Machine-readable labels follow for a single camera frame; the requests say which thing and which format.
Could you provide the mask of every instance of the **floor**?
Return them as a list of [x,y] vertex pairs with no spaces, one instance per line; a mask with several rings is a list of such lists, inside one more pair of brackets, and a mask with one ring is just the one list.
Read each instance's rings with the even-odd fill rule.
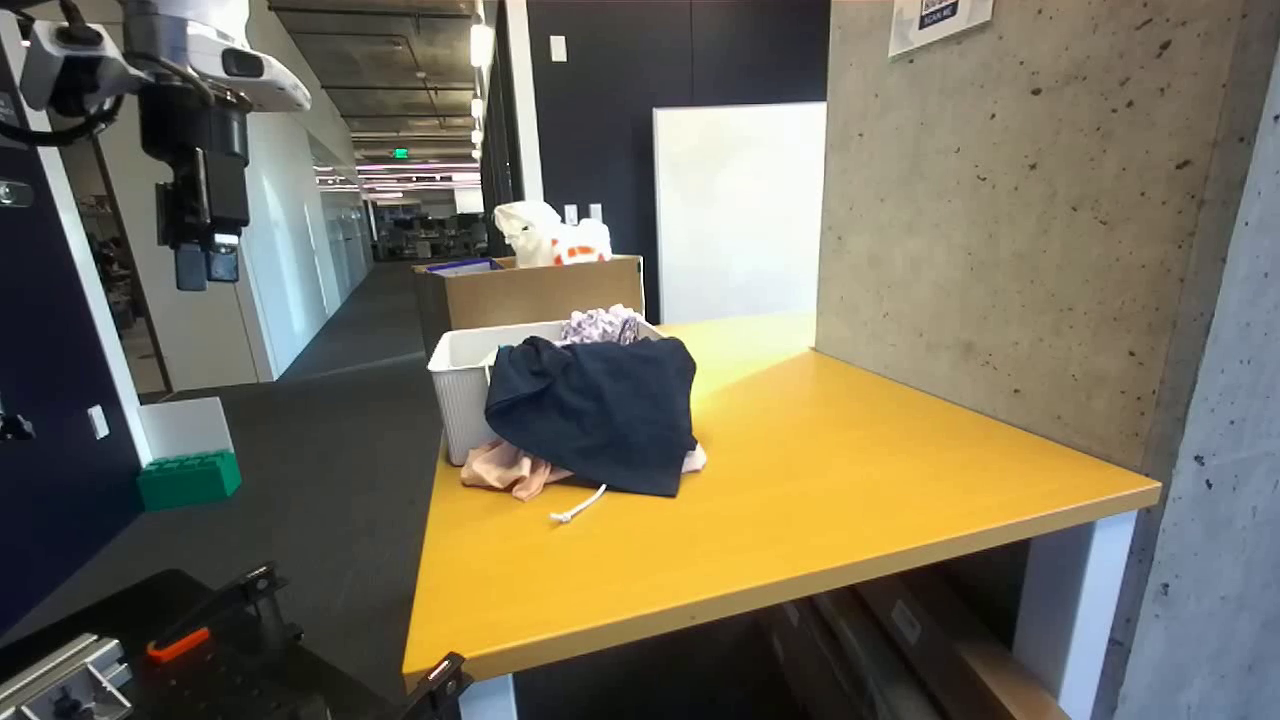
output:
[[[382,264],[279,382],[222,392],[245,464],[234,498],[140,517],[7,635],[156,569],[221,582],[277,560],[289,577],[284,612],[305,626],[305,644],[361,682],[398,694],[395,667],[440,437],[415,350],[412,272]],[[751,623],[526,673],[518,708],[536,720],[800,717]]]

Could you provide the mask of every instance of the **crumpled fabric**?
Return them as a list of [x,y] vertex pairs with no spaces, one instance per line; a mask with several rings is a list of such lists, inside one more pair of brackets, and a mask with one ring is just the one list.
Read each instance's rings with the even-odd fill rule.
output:
[[622,302],[573,310],[567,327],[550,334],[550,342],[561,347],[564,342],[640,342],[640,340],[661,340],[661,332]]
[[525,454],[508,440],[488,440],[480,446],[468,446],[468,459],[458,473],[464,484],[511,492],[516,498],[526,498],[564,476],[573,473],[548,459]]

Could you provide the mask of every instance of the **black cable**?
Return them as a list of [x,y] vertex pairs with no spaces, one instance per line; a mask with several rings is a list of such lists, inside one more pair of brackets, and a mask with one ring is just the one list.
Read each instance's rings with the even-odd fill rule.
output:
[[57,130],[33,130],[33,129],[16,129],[16,124],[0,124],[0,135],[2,139],[16,139],[16,145],[74,145],[81,135],[93,135],[95,129],[113,124],[119,117],[119,95],[113,95],[113,102],[95,117],[85,117],[81,124],[70,129],[57,129]]

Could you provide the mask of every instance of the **white sign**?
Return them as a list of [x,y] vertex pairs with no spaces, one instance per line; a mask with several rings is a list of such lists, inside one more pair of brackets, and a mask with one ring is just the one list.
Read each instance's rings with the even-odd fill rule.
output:
[[891,0],[888,55],[987,24],[990,5],[994,0]]

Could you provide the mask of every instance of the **cardboard box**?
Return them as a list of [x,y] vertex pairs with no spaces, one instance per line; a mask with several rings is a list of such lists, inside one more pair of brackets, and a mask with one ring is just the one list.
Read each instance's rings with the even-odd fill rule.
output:
[[948,717],[1059,720],[1059,705],[965,606],[941,577],[860,582],[865,605],[918,673]]
[[426,327],[567,318],[567,310],[608,302],[643,310],[640,256],[564,269],[511,269],[502,259],[500,269],[470,274],[419,272],[419,325]]

